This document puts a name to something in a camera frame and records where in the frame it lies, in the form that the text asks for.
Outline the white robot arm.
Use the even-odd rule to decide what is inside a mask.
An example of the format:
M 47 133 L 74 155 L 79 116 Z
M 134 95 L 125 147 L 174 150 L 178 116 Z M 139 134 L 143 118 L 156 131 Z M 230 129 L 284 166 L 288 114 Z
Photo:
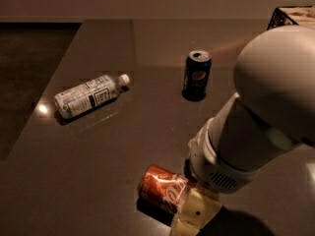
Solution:
M 315 143 L 315 30 L 263 32 L 240 52 L 235 92 L 189 143 L 196 186 L 179 200 L 170 236 L 198 236 L 235 193 L 274 158 Z

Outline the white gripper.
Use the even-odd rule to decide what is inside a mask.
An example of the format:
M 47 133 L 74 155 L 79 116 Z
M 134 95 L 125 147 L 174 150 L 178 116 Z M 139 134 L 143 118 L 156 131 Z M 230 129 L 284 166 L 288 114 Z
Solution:
M 258 170 L 242 171 L 229 166 L 217 155 L 210 140 L 212 124 L 213 118 L 188 143 L 191 175 L 207 189 L 190 187 L 184 192 L 169 236 L 197 236 L 221 210 L 219 193 L 235 193 L 258 175 Z

